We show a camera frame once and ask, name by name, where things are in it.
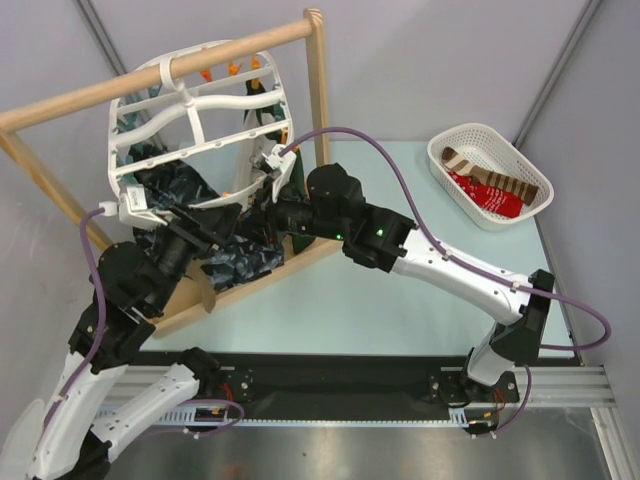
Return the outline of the white plastic clip hanger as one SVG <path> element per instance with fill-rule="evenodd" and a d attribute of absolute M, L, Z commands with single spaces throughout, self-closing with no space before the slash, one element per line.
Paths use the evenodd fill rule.
<path fill-rule="evenodd" d="M 159 85 L 111 101 L 107 175 L 121 217 L 156 224 L 179 205 L 247 209 L 260 189 L 276 200 L 289 182 L 294 127 L 275 60 L 260 51 L 250 69 L 232 62 L 221 79 L 171 77 L 173 63 L 208 47 L 148 61 Z"/>

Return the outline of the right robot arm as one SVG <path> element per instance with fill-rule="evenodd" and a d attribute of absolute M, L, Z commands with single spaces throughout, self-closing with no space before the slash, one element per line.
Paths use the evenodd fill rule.
<path fill-rule="evenodd" d="M 502 270 L 429 239 L 414 220 L 367 203 L 360 181 L 338 164 L 312 170 L 306 193 L 291 183 L 293 168 L 279 156 L 260 160 L 257 169 L 263 177 L 242 220 L 252 239 L 269 246 L 285 235 L 334 241 L 360 266 L 425 281 L 493 318 L 463 369 L 469 399 L 486 400 L 505 372 L 538 360 L 552 274 Z"/>

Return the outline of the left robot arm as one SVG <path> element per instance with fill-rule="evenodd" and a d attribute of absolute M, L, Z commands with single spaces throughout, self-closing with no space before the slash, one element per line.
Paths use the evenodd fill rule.
<path fill-rule="evenodd" d="M 114 210 L 104 204 L 80 223 L 94 294 L 69 339 L 57 391 L 27 459 L 27 479 L 103 479 L 129 445 L 185 403 L 212 402 L 222 409 L 218 431 L 245 416 L 244 408 L 228 396 L 220 364 L 194 347 L 182 352 L 157 383 L 111 416 L 96 417 L 154 333 L 152 319 L 163 315 L 192 261 L 228 242 L 240 207 L 232 204 L 199 213 L 173 207 L 173 217 L 161 227 L 152 255 L 134 242 L 121 242 L 94 257 L 88 223 Z"/>

